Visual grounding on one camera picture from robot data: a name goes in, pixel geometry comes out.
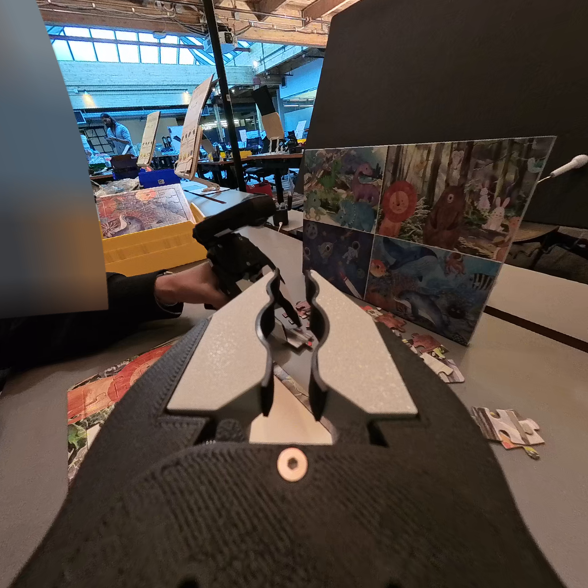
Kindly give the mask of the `black charger dock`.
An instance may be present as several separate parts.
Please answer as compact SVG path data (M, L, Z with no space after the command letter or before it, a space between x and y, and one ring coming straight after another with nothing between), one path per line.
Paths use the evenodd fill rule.
M276 195L274 199L276 211L273 215L273 225L275 227L287 226L289 224L289 211L292 210L293 193L283 195L281 201L277 198L278 196Z

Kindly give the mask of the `colourful animal puzzle box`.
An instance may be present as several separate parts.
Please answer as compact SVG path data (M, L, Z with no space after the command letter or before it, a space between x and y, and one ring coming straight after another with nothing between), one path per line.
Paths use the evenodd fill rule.
M303 271L468 346L556 139L306 149Z

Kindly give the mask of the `lion jigsaw puzzle board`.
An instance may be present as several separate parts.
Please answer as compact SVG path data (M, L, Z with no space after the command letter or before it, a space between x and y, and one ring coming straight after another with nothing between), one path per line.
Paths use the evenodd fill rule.
M67 393L68 402L68 488L71 488L82 462L101 427L132 385L156 364L180 337L169 339L140 355L84 379ZM310 437L319 444L331 444L332 427L316 422L306 391L282 366L274 363L277 392L268 418L253 423L254 443L303 442Z

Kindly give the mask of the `office chair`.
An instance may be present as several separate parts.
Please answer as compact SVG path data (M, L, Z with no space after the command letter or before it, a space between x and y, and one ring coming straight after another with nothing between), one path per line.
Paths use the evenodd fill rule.
M565 277L561 244L562 235L558 226L523 222L516 231L505 264Z

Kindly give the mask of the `blue storage crate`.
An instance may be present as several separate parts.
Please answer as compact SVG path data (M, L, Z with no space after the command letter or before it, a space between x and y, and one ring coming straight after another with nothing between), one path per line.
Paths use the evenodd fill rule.
M181 178L176 175L175 170L172 168L158 169L154 171L141 169L138 173L138 180L142 188L151 189L179 184Z

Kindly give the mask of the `black pole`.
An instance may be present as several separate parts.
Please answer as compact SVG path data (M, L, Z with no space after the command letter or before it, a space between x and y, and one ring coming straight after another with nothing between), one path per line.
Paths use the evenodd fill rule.
M240 150L238 146L238 137L234 124L232 101L230 96L230 90L227 82L226 71L224 68L224 59L221 48L219 30L217 27L217 20L215 16L215 10L213 1L203 1L203 10L205 13L206 23L208 27L208 33L212 45L212 51L215 58L215 66L217 69L218 85L221 92L222 104L224 107L224 113L227 123L227 131L229 135L229 141L231 144L232 162L235 170L235 178L237 181L238 189L241 192L246 192L246 183L243 174L242 161L240 157Z

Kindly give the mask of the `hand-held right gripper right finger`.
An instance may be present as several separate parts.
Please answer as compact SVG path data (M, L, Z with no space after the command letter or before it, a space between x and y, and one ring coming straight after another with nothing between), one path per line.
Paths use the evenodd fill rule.
M317 421L414 420L417 407L373 319L315 270L305 274L316 339L308 387Z

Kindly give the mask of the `yellow plastic bin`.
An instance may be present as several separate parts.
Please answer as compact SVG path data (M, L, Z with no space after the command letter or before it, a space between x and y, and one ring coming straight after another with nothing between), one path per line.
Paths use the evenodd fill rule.
M190 203L191 219L136 232L137 217L120 215L118 220L102 224L105 270L137 276L157 270L179 268L204 261L206 248L193 238L194 227L204 219L198 207Z

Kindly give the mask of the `joined grey puzzle pieces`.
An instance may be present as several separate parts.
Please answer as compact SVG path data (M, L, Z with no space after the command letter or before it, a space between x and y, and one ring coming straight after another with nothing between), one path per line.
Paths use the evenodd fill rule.
M532 460L541 459L536 447L545 441L533 419L523 418L512 409L470 407L468 411L486 440L501 444L505 450L523 449Z

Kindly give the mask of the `orange patterned assembled puzzle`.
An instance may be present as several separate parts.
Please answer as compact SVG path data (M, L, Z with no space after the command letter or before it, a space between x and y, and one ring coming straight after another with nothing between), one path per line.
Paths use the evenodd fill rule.
M184 222L195 223L180 184L96 197L103 239Z

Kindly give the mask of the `pile of puzzle pieces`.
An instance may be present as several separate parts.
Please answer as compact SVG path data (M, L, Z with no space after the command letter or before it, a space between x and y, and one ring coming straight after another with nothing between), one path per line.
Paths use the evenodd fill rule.
M430 334L407 333L408 323L391 312L369 304L360 306L377 324L386 326L401 338L409 349L419 356L436 375L446 383L463 383L465 377L457 364L447 358L448 348Z

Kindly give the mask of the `small wooden display stand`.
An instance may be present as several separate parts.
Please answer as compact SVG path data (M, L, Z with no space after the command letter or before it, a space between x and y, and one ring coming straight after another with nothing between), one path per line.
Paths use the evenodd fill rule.
M139 168L145 168L150 165L155 150L156 132L160 120L160 111L154 111L146 117L145 128L143 130L141 149L136 161Z

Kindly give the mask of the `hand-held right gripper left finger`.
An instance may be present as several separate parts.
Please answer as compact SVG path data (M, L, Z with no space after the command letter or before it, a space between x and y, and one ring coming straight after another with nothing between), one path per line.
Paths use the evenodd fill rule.
M273 404L273 359L280 271L264 275L217 311L195 345L168 402L172 414L268 416Z

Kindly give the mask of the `person's left hand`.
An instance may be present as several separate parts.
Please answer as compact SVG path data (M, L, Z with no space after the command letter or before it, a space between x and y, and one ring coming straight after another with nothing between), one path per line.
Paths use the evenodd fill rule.
M201 304L218 310L230 298L219 288L219 281L208 262L177 273L156 278L154 296L163 305Z

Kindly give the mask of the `tall wooden display stand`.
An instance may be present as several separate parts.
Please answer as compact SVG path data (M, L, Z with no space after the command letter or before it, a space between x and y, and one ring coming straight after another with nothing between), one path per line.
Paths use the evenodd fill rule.
M215 182L200 178L197 175L200 146L203 136L200 120L203 107L212 90L213 78L213 75L207 77L192 93L182 128L179 158L175 165L176 176L181 179L196 182L199 185L196 189L197 194L206 196L223 191L224 189Z

